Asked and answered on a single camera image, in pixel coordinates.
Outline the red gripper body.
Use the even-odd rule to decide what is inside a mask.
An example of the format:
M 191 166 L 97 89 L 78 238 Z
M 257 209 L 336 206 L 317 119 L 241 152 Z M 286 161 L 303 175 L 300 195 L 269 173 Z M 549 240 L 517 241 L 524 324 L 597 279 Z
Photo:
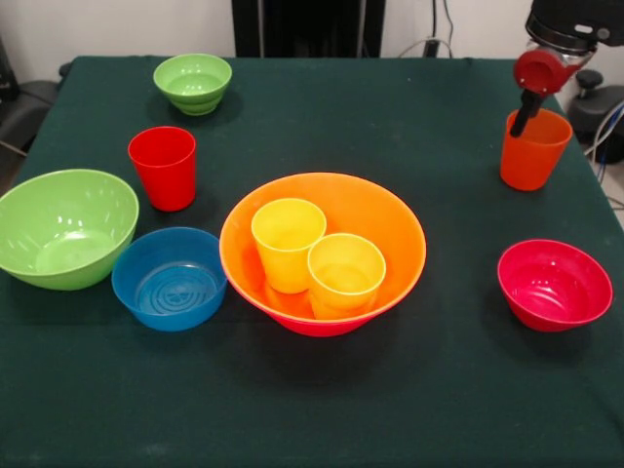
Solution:
M 514 65 L 514 78 L 524 90 L 541 96 L 552 95 L 593 55 L 593 50 L 583 55 L 564 54 L 552 48 L 527 50 Z

